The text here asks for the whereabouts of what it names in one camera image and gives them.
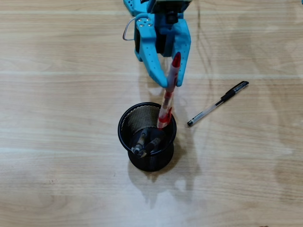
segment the pen holder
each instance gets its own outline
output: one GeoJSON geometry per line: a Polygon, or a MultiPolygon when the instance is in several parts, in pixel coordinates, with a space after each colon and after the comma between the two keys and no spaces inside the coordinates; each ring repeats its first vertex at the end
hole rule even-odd
{"type": "Polygon", "coordinates": [[[139,158],[131,151],[135,134],[144,128],[156,128],[161,105],[157,103],[140,103],[129,108],[121,117],[118,125],[118,136],[121,144],[128,152],[132,164],[143,171],[153,172],[165,167],[174,154],[174,140],[177,125],[173,116],[163,131],[166,140],[162,148],[150,155],[139,158]]]}

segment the table surface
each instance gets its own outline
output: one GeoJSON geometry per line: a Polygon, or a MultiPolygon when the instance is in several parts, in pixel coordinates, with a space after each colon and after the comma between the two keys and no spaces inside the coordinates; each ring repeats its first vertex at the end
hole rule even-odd
{"type": "Polygon", "coordinates": [[[0,226],[303,226],[300,0],[193,1],[175,154],[156,173],[117,136],[129,107],[163,92],[122,40],[123,1],[0,4],[0,226]]]}

